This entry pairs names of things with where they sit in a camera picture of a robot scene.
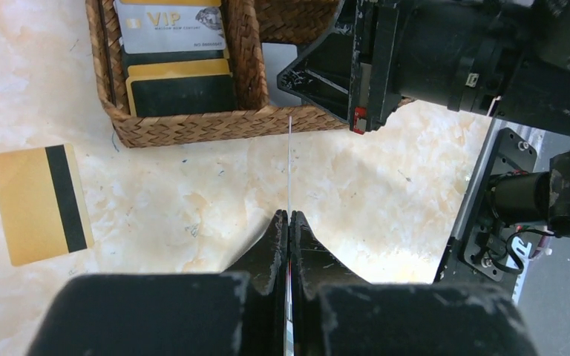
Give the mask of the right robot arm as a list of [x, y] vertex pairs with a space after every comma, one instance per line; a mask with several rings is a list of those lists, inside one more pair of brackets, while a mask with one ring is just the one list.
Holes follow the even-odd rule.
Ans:
[[[341, 1], [278, 87], [358, 134], [409, 98], [570, 136], [570, 1]], [[543, 210], [570, 237], [570, 153]]]

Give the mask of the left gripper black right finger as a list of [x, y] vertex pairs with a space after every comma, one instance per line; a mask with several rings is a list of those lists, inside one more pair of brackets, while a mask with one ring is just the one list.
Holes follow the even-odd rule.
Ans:
[[486, 283], [372, 284], [303, 213], [289, 226], [296, 355], [535, 355], [511, 298]]

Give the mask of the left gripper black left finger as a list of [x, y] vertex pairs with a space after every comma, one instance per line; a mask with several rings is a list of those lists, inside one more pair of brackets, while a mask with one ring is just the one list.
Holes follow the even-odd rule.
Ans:
[[87, 274], [56, 295], [29, 355], [283, 355], [287, 213], [221, 273]]

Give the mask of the woven wicker divided basket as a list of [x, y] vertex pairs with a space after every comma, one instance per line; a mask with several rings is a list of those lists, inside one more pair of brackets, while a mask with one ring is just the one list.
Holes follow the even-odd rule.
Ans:
[[346, 125], [311, 105], [278, 108], [269, 104], [263, 42], [307, 45], [333, 20], [337, 1], [223, 1], [223, 17], [236, 111], [173, 116], [133, 116], [128, 108], [119, 45], [119, 19], [112, 1], [85, 1], [93, 66], [101, 105], [120, 142], [128, 148], [182, 145], [284, 134], [345, 129]]

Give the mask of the thin card seen edge-on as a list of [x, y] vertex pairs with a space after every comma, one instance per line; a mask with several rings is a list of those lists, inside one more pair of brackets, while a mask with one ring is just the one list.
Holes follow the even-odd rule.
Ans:
[[[292, 208], [291, 208], [291, 201], [292, 201], [292, 183], [291, 183], [291, 166], [292, 166], [292, 116], [289, 115], [288, 117], [288, 145], [287, 145], [287, 164], [286, 164], [286, 172], [287, 172], [287, 185], [286, 185], [286, 197], [287, 197], [287, 225], [290, 224], [290, 220], [292, 218]], [[284, 343], [285, 343], [285, 356], [294, 356], [294, 332], [293, 332], [293, 311], [292, 311], [292, 268], [291, 268], [291, 261], [288, 255], [287, 257], [287, 270], [286, 270], [286, 319], [285, 319], [285, 335], [284, 335]]]

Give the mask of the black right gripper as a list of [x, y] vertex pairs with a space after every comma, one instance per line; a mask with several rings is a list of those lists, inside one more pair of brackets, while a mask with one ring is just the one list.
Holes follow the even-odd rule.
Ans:
[[529, 15], [512, 1], [340, 1], [277, 86], [357, 134], [384, 126], [404, 98], [494, 116]]

